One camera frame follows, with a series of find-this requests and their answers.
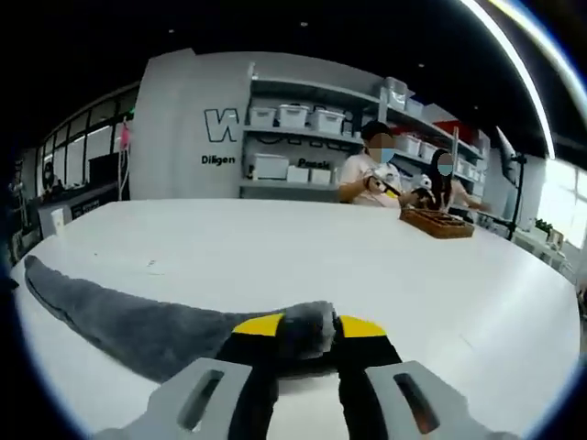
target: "plush tail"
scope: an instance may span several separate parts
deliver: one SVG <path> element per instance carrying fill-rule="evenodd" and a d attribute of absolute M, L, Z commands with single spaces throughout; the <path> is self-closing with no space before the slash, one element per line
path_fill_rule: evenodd
<path fill-rule="evenodd" d="M 250 318 L 284 313 L 280 350 L 292 360 L 319 357 L 334 338 L 334 308 L 307 302 L 266 313 L 223 313 L 157 302 L 74 280 L 25 258 L 28 290 L 57 319 L 138 374 L 170 379 L 197 358 L 213 358 L 232 329 Z"/>

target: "wall lettering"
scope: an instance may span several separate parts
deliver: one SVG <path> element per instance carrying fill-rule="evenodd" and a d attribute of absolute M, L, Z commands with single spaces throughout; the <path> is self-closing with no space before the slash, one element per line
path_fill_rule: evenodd
<path fill-rule="evenodd" d="M 326 162 L 323 160 L 322 162 L 313 162 L 311 160 L 306 160 L 301 158 L 297 161 L 297 166 L 300 168 L 315 168 L 318 170 L 330 170 L 330 162 Z"/>
<path fill-rule="evenodd" d="M 237 142 L 238 110 L 233 107 L 225 108 L 222 113 L 217 108 L 204 110 L 205 129 L 208 132 L 208 141 L 211 143 L 224 142 L 228 136 L 230 142 Z"/>
<path fill-rule="evenodd" d="M 202 164 L 204 165 L 216 165 L 217 167 L 220 167 L 222 165 L 224 165 L 225 163 L 237 163 L 237 160 L 235 158 L 230 158 L 230 157 L 220 157 L 217 155 L 213 155 L 213 156 L 202 156 Z"/>

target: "wooden tray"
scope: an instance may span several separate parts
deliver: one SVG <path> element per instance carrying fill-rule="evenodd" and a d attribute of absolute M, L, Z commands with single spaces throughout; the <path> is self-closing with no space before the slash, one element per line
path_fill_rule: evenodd
<path fill-rule="evenodd" d="M 426 209 L 403 209 L 400 220 L 417 227 L 434 238 L 464 238 L 471 237 L 472 225 L 439 211 Z"/>

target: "monitor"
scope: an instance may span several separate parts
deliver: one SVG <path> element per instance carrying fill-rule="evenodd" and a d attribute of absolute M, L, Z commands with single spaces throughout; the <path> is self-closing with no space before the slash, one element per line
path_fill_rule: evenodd
<path fill-rule="evenodd" d="M 90 184 L 102 186 L 118 182 L 118 153 L 90 159 Z"/>

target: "white box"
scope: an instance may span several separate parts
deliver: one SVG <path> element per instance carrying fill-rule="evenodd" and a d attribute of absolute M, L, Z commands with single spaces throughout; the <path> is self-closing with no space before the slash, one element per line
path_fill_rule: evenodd
<path fill-rule="evenodd" d="M 416 117 L 420 119 L 422 117 L 422 111 L 424 110 L 424 105 L 418 103 L 413 99 L 408 99 L 405 102 L 405 112 L 410 116 Z"/>
<path fill-rule="evenodd" d="M 318 183 L 320 185 L 329 185 L 330 174 L 330 170 L 317 170 L 313 168 L 310 170 L 310 182 Z"/>
<path fill-rule="evenodd" d="M 51 221 L 53 222 L 53 227 L 55 228 L 55 234 L 60 236 L 63 232 L 63 228 L 65 227 L 65 222 L 63 220 L 63 208 L 58 208 L 54 211 L 51 211 Z"/>
<path fill-rule="evenodd" d="M 279 125 L 288 128 L 305 128 L 309 108 L 304 105 L 279 106 Z"/>
<path fill-rule="evenodd" d="M 465 174 L 465 166 L 466 163 L 463 159 L 458 158 L 457 159 L 457 173 L 458 174 Z"/>
<path fill-rule="evenodd" d="M 290 161 L 284 156 L 276 154 L 255 154 L 255 175 L 257 179 L 277 179 L 284 181 L 287 178 L 287 169 Z"/>
<path fill-rule="evenodd" d="M 407 99 L 407 84 L 396 80 L 395 78 L 386 78 L 385 83 L 388 89 L 388 101 L 392 108 L 405 110 L 405 100 Z"/>
<path fill-rule="evenodd" d="M 395 138 L 395 147 L 412 156 L 420 154 L 420 139 L 410 135 L 401 135 Z"/>
<path fill-rule="evenodd" d="M 436 153 L 437 149 L 438 148 L 436 148 L 434 145 L 423 141 L 420 144 L 420 157 L 427 162 L 431 162 L 432 156 L 434 156 L 434 153 Z"/>
<path fill-rule="evenodd" d="M 290 165 L 287 169 L 287 181 L 296 183 L 308 183 L 310 170 L 308 168 L 298 168 Z"/>
<path fill-rule="evenodd" d="M 345 116 L 342 113 L 316 110 L 310 116 L 310 125 L 315 131 L 339 135 L 344 120 Z"/>
<path fill-rule="evenodd" d="M 250 124 L 253 127 L 273 127 L 276 108 L 271 107 L 251 107 Z"/>
<path fill-rule="evenodd" d="M 465 165 L 465 171 L 466 171 L 469 179 L 475 180 L 475 178 L 477 176 L 477 170 L 475 169 L 475 167 L 471 163 L 467 163 Z"/>

